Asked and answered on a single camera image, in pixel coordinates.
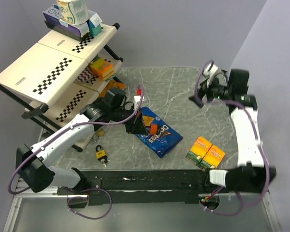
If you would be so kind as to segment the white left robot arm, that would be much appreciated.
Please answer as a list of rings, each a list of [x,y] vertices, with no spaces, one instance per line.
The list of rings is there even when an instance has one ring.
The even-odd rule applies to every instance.
[[[77,168],[62,169],[53,163],[72,145],[104,125],[124,124],[128,134],[148,135],[142,118],[143,96],[131,109],[125,107],[126,94],[119,88],[109,89],[103,98],[86,105],[63,128],[32,146],[16,151],[16,173],[33,192],[49,186],[66,187],[74,194],[89,188],[89,181]]]

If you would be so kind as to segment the orange padlock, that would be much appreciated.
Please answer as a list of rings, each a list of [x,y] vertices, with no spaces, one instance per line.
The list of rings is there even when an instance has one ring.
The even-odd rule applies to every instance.
[[[157,135],[160,133],[160,125],[158,124],[151,124],[149,128],[149,134]]]

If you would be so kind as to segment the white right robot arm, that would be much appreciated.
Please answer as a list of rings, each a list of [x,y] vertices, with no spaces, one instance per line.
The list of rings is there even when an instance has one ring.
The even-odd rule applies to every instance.
[[[198,107],[209,103],[224,103],[229,108],[237,139],[238,160],[234,169],[210,169],[201,181],[202,189],[213,192],[218,186],[234,192],[252,192],[263,195],[276,176],[262,148],[258,129],[256,97],[248,93],[249,71],[232,69],[226,84],[219,77],[224,73],[215,64],[208,64],[199,72],[205,77],[197,81],[195,93],[189,98]]]

